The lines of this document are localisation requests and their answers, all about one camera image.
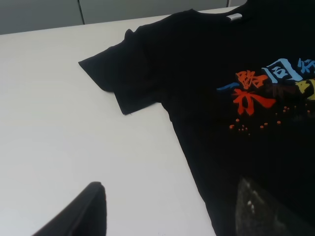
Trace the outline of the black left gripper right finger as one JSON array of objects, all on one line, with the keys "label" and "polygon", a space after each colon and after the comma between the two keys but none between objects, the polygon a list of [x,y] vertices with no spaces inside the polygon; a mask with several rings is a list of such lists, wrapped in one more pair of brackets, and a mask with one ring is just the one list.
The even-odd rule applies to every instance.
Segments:
[{"label": "black left gripper right finger", "polygon": [[313,236],[310,226],[249,179],[238,184],[235,211],[237,236]]}]

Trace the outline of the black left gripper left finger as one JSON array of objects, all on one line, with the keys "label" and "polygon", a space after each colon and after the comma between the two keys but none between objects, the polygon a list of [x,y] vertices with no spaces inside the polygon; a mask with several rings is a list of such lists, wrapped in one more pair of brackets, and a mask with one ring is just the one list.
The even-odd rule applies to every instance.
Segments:
[{"label": "black left gripper left finger", "polygon": [[36,236],[105,236],[105,188],[91,182],[65,209],[35,233]]}]

